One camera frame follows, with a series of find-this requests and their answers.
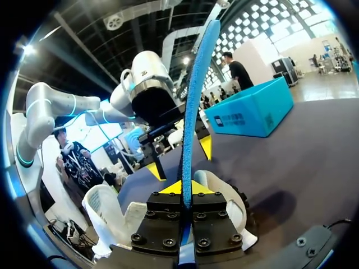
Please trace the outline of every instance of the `floor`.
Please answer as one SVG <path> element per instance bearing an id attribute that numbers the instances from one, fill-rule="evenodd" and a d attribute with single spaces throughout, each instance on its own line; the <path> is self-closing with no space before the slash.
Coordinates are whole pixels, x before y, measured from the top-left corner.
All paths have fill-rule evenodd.
<path id="1" fill-rule="evenodd" d="M 299 83 L 291 87 L 296 103 L 303 101 L 359 98 L 358 80 L 354 72 L 333 73 L 322 76 L 307 73 Z"/>

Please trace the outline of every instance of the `man in black shirt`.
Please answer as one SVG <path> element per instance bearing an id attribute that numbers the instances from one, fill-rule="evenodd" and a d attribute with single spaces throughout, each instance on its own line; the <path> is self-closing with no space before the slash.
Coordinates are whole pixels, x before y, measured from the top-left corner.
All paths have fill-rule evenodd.
<path id="1" fill-rule="evenodd" d="M 102 184 L 103 178 L 91 160 L 91 153 L 78 142 L 69 142 L 66 129 L 54 132 L 60 144 L 61 156 L 56 162 L 65 183 L 71 179 L 86 193 L 95 185 Z"/>
<path id="2" fill-rule="evenodd" d="M 241 90 L 248 89 L 253 87 L 253 82 L 249 77 L 245 67 L 237 61 L 233 60 L 233 55 L 231 52 L 223 53 L 225 62 L 229 65 L 229 70 L 231 70 L 231 76 L 233 80 L 237 80 L 240 84 Z"/>

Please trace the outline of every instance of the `blue foam strip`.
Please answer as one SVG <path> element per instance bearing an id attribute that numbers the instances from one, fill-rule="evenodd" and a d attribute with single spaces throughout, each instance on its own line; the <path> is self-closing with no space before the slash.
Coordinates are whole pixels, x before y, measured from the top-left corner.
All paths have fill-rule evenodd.
<path id="1" fill-rule="evenodd" d="M 215 44 L 220 32 L 220 22 L 211 21 L 204 33 L 199 46 L 197 57 L 192 69 L 190 84 L 188 87 L 185 126 L 183 132 L 183 169 L 182 169 L 182 195 L 185 207 L 191 207 L 191 163 L 192 144 L 194 139 L 196 117 L 200 104 L 201 92 L 205 76 L 212 58 Z"/>

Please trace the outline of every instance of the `ceiling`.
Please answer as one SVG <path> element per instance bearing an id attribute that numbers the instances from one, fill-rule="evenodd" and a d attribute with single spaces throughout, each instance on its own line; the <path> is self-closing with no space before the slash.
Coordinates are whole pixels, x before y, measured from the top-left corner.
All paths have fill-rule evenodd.
<path id="1" fill-rule="evenodd" d="M 167 8 L 125 21 L 115 31 L 106 28 L 104 18 L 151 1 L 62 1 L 35 34 L 31 44 L 36 52 L 27 55 L 22 62 L 14 112 L 25 110 L 27 90 L 38 81 L 72 94 L 109 98 L 118 85 L 121 72 L 131 68 L 138 52 L 152 50 L 162 56 L 163 40 L 168 34 L 204 25 L 216 3 L 215 0 L 169 1 L 179 4 L 173 10 Z M 186 68 L 184 57 L 194 58 L 191 50 L 197 36 L 189 35 L 174 41 L 169 68 L 173 81 Z"/>

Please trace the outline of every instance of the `monitor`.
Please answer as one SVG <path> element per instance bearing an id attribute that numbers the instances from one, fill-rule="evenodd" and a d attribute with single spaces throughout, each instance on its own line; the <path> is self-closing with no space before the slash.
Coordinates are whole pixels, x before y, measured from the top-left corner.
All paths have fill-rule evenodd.
<path id="1" fill-rule="evenodd" d="M 102 101 L 100 106 L 109 104 L 108 100 Z M 65 124 L 67 139 L 81 143 L 90 152 L 94 152 L 102 147 L 109 140 L 118 137 L 123 133 L 119 123 L 101 124 L 102 130 L 107 135 L 107 138 L 98 126 L 87 126 L 85 114 L 74 118 Z"/>

